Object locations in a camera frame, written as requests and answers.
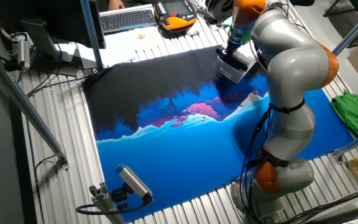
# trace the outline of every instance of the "metal pole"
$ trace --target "metal pole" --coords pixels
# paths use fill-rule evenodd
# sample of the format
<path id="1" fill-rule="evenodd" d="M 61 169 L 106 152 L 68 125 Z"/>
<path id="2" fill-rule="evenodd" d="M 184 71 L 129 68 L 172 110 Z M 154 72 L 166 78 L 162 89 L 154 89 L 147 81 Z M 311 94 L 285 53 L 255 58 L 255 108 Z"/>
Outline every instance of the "metal pole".
<path id="1" fill-rule="evenodd" d="M 63 168 L 68 168 L 67 156 L 56 141 L 55 137 L 52 135 L 47 125 L 42 121 L 42 118 L 37 113 L 35 108 L 32 106 L 29 99 L 23 93 L 19 84 L 5 71 L 2 63 L 0 62 L 0 84 L 7 91 L 7 94 L 13 99 L 15 104 L 20 108 L 24 113 L 27 119 L 31 122 L 33 127 L 38 131 L 44 141 L 48 144 L 51 150 L 56 154 L 56 156 L 62 161 Z"/>
<path id="2" fill-rule="evenodd" d="M 358 23 L 357 25 L 343 38 L 343 40 L 335 47 L 333 54 L 338 56 L 343 49 L 346 48 L 352 42 L 352 40 L 358 35 Z"/>
<path id="3" fill-rule="evenodd" d="M 96 31 L 94 29 L 89 0 L 81 0 L 81 7 L 85 18 L 89 39 L 91 40 L 94 58 L 96 60 L 96 67 L 98 68 L 98 70 L 102 70 L 103 63 L 102 63 L 102 58 L 100 56 L 98 38 L 96 36 Z"/>
<path id="4" fill-rule="evenodd" d="M 357 146 L 358 146 L 358 138 L 353 140 L 349 144 L 345 145 L 344 147 L 342 147 L 340 149 L 336 149 L 333 152 L 333 156 L 334 157 L 339 157 L 339 156 L 343 155 L 345 152 L 350 151 L 350 150 L 354 149 Z"/>

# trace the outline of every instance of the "desk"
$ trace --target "desk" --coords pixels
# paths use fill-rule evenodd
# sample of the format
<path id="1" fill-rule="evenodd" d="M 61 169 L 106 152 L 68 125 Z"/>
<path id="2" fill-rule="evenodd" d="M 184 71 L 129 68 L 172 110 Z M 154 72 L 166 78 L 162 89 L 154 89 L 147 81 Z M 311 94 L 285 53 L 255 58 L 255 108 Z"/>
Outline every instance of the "desk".
<path id="1" fill-rule="evenodd" d="M 291 9 L 291 18 L 298 16 Z M 212 30 L 205 21 L 197 23 L 202 27 L 196 36 L 181 36 L 169 34 L 169 39 L 161 38 L 160 44 L 148 50 L 137 51 L 137 57 L 132 62 L 179 54 L 188 50 L 202 49 L 223 44 L 227 39 L 225 30 Z M 83 77 L 89 71 L 78 71 Z M 30 92 L 47 75 L 24 75 L 20 86 L 25 93 Z M 52 84 L 72 80 L 72 77 L 49 77 Z M 347 85 L 340 76 L 323 90 L 329 99 L 342 94 Z M 93 129 L 90 122 L 87 102 L 81 83 L 70 82 L 44 89 L 30 98 L 42 119 L 49 126 L 59 144 L 64 148 L 70 161 L 68 171 L 54 167 L 56 158 L 42 164 L 37 170 L 40 182 L 40 193 L 44 219 L 46 223 L 109 223 L 104 216 L 86 216 L 75 212 L 75 207 L 91 203 L 90 185 L 99 186 L 104 180 L 99 155 L 94 141 Z M 34 150 L 35 163 L 53 155 L 53 152 L 43 142 L 39 134 L 31 126 L 27 132 L 24 122 L 25 138 L 29 164 L 32 167 L 30 139 Z M 347 159 L 358 157 L 358 149 L 345 154 Z M 314 168 L 315 181 L 306 189 L 282 197 L 285 210 L 278 212 L 281 220 L 322 205 L 345 195 L 358 191 L 358 185 L 344 164 L 336 164 L 328 156 L 321 156 L 310 161 Z M 37 218 L 41 223 L 41 214 L 37 193 L 35 191 L 34 173 L 30 171 L 33 180 L 34 200 Z M 133 223 L 242 223 L 242 213 L 235 209 L 230 198 L 230 183 L 216 190 L 194 198 L 189 202 L 166 208 L 162 211 L 135 220 Z"/>

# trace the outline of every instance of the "metal bracket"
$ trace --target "metal bracket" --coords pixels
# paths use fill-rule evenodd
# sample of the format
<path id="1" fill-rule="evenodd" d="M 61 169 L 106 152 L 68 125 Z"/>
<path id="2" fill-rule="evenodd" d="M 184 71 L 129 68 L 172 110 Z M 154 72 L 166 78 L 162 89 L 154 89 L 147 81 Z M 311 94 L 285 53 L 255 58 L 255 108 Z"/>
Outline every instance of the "metal bracket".
<path id="1" fill-rule="evenodd" d="M 89 187 L 89 192 L 93 195 L 92 202 L 102 212 L 117 211 L 116 204 L 111 200 L 109 190 L 105 182 L 100 183 L 100 188 L 97 189 L 94 185 Z M 114 224 L 125 224 L 121 215 L 106 215 L 110 222 Z"/>
<path id="2" fill-rule="evenodd" d="M 63 170 L 68 170 L 68 168 L 70 168 L 67 160 L 62 160 L 62 168 Z"/>

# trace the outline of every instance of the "blue cloth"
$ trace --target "blue cloth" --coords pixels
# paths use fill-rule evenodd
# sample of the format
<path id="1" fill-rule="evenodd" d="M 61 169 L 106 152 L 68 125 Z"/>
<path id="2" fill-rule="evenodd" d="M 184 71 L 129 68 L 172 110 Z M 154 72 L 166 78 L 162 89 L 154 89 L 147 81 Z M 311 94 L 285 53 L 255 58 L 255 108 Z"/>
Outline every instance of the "blue cloth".
<path id="1" fill-rule="evenodd" d="M 217 79 L 214 50 L 127 63 L 86 84 L 109 190 L 122 186 L 115 169 L 126 164 L 153 192 L 155 202 L 124 214 L 126 221 L 191 200 L 240 175 L 252 132 L 269 106 L 266 79 L 258 74 L 239 84 Z M 352 141 L 322 90 L 308 91 L 305 100 L 316 129 L 298 157 L 313 159 Z M 261 132 L 255 146 L 265 138 Z M 126 203 L 134 208 L 142 201 L 133 194 Z"/>

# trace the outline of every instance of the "computer monitor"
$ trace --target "computer monitor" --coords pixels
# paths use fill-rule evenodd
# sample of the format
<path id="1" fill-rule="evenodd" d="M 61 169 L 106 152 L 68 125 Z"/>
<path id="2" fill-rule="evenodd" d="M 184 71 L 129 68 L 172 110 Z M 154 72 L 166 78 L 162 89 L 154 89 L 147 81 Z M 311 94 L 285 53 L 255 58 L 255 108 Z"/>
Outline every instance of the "computer monitor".
<path id="1" fill-rule="evenodd" d="M 96 0 L 89 0 L 99 48 L 104 49 Z M 54 44 L 77 42 L 91 47 L 80 0 L 0 0 L 0 26 L 10 34 L 27 32 L 43 62 L 60 63 Z"/>

